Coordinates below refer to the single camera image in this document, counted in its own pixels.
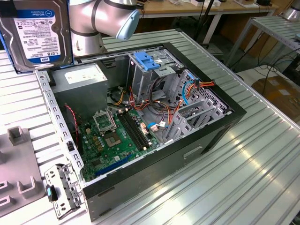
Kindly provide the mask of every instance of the wd blue hard drive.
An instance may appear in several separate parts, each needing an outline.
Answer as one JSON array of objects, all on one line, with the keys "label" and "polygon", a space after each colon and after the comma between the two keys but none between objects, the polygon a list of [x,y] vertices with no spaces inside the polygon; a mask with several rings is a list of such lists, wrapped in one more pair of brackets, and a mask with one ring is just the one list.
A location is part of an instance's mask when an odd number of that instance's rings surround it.
[{"label": "wd blue hard drive", "polygon": [[66,0],[11,0],[10,4],[10,12],[0,9],[0,32],[17,72],[72,63]]}]

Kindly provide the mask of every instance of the expansion slot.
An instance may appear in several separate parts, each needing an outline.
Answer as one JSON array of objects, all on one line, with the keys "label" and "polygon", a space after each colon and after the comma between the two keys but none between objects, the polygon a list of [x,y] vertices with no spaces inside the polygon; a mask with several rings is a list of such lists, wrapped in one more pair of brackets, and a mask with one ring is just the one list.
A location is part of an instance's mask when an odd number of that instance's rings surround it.
[{"label": "expansion slot", "polygon": [[136,124],[127,112],[119,114],[118,119],[123,124],[125,130],[139,150],[146,150],[147,147],[150,146],[144,135],[137,128]]},{"label": "expansion slot", "polygon": [[111,171],[111,170],[113,170],[113,169],[115,169],[115,168],[117,168],[117,167],[125,164],[126,162],[128,162],[128,160],[129,160],[129,158],[131,156],[132,155],[129,155],[126,158],[120,160],[119,162],[116,162],[116,163],[114,163],[112,165],[109,165],[108,167],[106,167],[106,168],[104,168],[102,170],[99,170],[99,171],[95,172],[95,176],[100,176],[101,174],[107,173],[108,171]]}]

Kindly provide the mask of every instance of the green circuit board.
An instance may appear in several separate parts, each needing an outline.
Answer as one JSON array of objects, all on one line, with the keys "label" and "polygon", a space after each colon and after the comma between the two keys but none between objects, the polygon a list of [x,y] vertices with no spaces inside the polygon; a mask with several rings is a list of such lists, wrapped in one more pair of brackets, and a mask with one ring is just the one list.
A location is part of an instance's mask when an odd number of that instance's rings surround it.
[{"label": "green circuit board", "polygon": [[[128,114],[133,119],[142,122],[135,110],[130,110]],[[109,135],[100,135],[94,120],[90,120],[79,126],[83,146],[83,154],[81,154],[84,163],[82,175],[86,181],[95,179],[97,177],[97,172],[111,165],[115,165],[117,162],[124,164],[159,146],[155,136],[150,134],[145,137],[148,138],[152,145],[147,150],[138,150],[122,123],[119,121],[117,114],[113,114],[112,118],[117,127],[116,131],[108,133]],[[97,122],[100,128],[108,125],[108,119],[105,118],[97,120]]]}]

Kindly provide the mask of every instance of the slotted aluminum surface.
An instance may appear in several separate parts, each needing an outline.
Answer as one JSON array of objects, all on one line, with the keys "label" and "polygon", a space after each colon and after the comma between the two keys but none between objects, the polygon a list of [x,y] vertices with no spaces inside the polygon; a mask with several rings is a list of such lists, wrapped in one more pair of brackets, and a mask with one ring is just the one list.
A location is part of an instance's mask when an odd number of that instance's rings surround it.
[{"label": "slotted aluminum surface", "polygon": [[[93,224],[289,224],[300,210],[300,129],[241,84],[230,70],[175,30],[106,38],[109,51],[173,43],[238,102],[247,114],[209,153]],[[42,176],[65,163],[33,74],[16,75],[0,53],[0,131],[30,129]],[[83,208],[57,221],[44,197],[0,218],[0,224],[89,224]]]},{"label": "slotted aluminum surface", "polygon": [[300,48],[300,41],[295,38],[300,34],[300,22],[290,22],[280,16],[264,16],[253,18],[251,23],[289,48]]}]

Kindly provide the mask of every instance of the gray robot arm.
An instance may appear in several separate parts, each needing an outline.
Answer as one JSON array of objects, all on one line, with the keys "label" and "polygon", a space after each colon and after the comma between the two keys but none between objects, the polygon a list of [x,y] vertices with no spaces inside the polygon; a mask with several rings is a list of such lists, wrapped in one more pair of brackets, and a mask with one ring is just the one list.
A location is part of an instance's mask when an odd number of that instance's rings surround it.
[{"label": "gray robot arm", "polygon": [[103,52],[100,32],[128,40],[139,20],[135,6],[135,0],[72,0],[69,13],[73,54]]}]

